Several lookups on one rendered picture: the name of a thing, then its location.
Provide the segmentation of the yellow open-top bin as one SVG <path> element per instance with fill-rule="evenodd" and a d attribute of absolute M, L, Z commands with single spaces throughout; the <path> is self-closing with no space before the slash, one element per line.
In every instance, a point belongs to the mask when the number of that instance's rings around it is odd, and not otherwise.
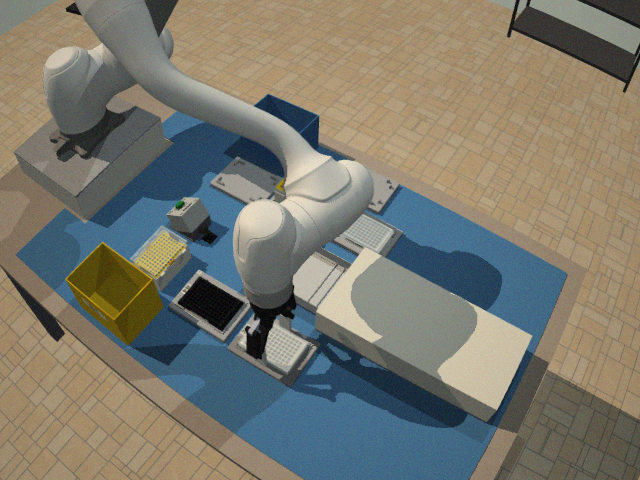
<path fill-rule="evenodd" d="M 65 280 L 80 306 L 128 346 L 163 309 L 153 279 L 103 242 Z"/>

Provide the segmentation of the blue bench mat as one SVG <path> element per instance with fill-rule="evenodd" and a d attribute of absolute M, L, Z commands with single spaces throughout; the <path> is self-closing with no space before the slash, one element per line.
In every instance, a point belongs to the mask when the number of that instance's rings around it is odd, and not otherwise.
<path fill-rule="evenodd" d="M 245 151 L 240 135 L 176 111 L 174 143 L 86 223 L 63 209 L 17 254 L 120 348 L 237 436 L 305 480 L 469 480 L 543 334 L 568 273 L 399 185 L 380 214 L 403 231 L 387 259 L 532 335 L 504 398 L 484 422 L 315 329 L 296 303 L 292 328 L 320 347 L 291 387 L 168 305 L 201 270 L 244 294 L 233 254 L 246 204 L 210 182 L 237 156 L 284 178 Z M 169 226 L 184 197 L 200 198 L 218 237 L 195 242 Z M 163 309 L 128 346 L 83 309 L 66 282 L 102 242 L 127 261 L 161 226 L 188 242 L 191 259 L 160 292 Z M 246 296 L 245 296 L 246 297 Z"/>

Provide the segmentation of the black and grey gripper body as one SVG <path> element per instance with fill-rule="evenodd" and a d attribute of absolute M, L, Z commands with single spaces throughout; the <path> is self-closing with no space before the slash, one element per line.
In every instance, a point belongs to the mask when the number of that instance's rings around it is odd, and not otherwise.
<path fill-rule="evenodd" d="M 289 300 L 283 305 L 281 305 L 280 307 L 273 308 L 273 309 L 263 309 L 250 302 L 250 306 L 255 313 L 254 321 L 257 319 L 257 317 L 260 318 L 260 322 L 259 322 L 260 325 L 268 324 L 270 317 L 275 317 L 283 313 L 288 307 L 288 304 L 289 304 Z"/>

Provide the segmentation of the blue open-top bin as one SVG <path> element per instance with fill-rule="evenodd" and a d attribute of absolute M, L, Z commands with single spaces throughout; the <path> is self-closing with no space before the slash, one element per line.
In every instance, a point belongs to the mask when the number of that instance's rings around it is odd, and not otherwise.
<path fill-rule="evenodd" d="M 281 119 L 299 133 L 315 150 L 318 148 L 319 115 L 267 94 L 254 105 Z M 310 123 L 310 124 L 309 124 Z M 241 136 L 242 149 L 283 169 L 277 156 L 265 146 Z"/>

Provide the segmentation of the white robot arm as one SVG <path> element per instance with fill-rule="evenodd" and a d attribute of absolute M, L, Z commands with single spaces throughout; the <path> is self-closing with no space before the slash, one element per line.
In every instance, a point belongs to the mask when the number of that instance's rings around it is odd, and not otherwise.
<path fill-rule="evenodd" d="M 318 153 L 279 118 L 180 71 L 169 60 L 174 41 L 165 27 L 178 0 L 74 1 L 102 43 L 59 49 L 44 65 L 43 92 L 59 128 L 49 136 L 57 143 L 52 151 L 89 157 L 125 121 L 106 105 L 136 84 L 176 111 L 267 147 L 283 166 L 285 200 L 246 205 L 235 223 L 233 252 L 248 301 L 263 309 L 286 303 L 303 263 L 368 208 L 369 171 Z"/>

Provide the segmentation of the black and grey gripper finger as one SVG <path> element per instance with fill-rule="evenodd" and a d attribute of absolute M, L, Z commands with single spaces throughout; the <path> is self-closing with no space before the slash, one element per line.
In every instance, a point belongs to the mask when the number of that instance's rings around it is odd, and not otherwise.
<path fill-rule="evenodd" d="M 268 325 L 260 325 L 260 318 L 257 317 L 252 326 L 246 326 L 245 328 L 247 334 L 246 353 L 265 367 L 267 365 L 266 342 L 275 319 L 276 316 L 270 317 Z"/>
<path fill-rule="evenodd" d="M 295 317 L 295 314 L 291 313 L 291 311 L 292 309 L 295 310 L 296 306 L 297 305 L 296 305 L 296 300 L 294 296 L 294 285 L 293 285 L 293 291 L 289 298 L 288 307 L 282 314 L 279 315 L 279 326 L 283 327 L 284 329 L 290 332 L 292 332 L 291 319 L 293 320 Z"/>

